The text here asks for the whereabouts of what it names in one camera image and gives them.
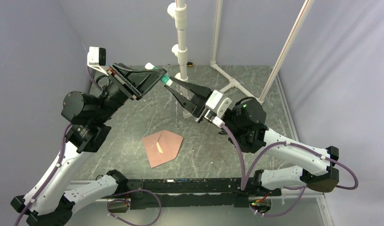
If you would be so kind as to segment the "green glue stick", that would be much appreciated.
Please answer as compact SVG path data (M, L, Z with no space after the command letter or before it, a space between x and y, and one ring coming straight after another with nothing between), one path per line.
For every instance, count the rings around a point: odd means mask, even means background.
M159 68L154 66L152 63L148 62L145 66L146 70L156 70L159 73L160 81L163 82L166 86L170 87L173 84L173 81L169 77L167 72L159 72Z

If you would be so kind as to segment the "pink brown envelope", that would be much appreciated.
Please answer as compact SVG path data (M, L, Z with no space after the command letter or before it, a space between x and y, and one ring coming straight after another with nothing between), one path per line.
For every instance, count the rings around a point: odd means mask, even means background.
M181 148L182 141L182 136L167 130L162 130L142 138L150 167L155 168L175 159ZM160 143L163 153L158 152L157 142Z

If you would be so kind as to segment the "cream paper letter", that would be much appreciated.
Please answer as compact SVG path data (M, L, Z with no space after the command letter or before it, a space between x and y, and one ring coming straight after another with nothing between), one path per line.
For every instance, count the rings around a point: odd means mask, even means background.
M162 150L159 142L156 143L156 146L157 146L158 152L163 153L163 150Z

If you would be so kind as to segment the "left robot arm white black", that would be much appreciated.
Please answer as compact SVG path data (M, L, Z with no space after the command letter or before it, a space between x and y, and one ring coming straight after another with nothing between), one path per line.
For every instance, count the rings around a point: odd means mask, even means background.
M128 179L117 170L73 191L67 187L105 142L111 130L107 121L126 101L142 99L166 73L163 68L132 69L114 63L103 72L109 82L100 95L72 91L65 96L61 115L69 125L58 155L33 189L10 203L21 217L27 216L27 224L63 226L96 199L112 195L121 198L127 193Z

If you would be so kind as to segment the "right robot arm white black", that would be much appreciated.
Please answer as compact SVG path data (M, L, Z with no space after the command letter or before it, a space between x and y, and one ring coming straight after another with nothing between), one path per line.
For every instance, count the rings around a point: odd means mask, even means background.
M233 103L219 90L164 77L165 88L179 104L197 121L207 120L229 136L237 149L241 163L241 189L245 189L250 175L254 175L252 190L257 195L281 187L306 186L311 190L329 193L339 183L339 171L335 168L339 150L315 148L285 137L266 124L266 112L254 97L244 97ZM258 158L265 154L292 164L289 168L255 170L246 168L243 154L255 153Z

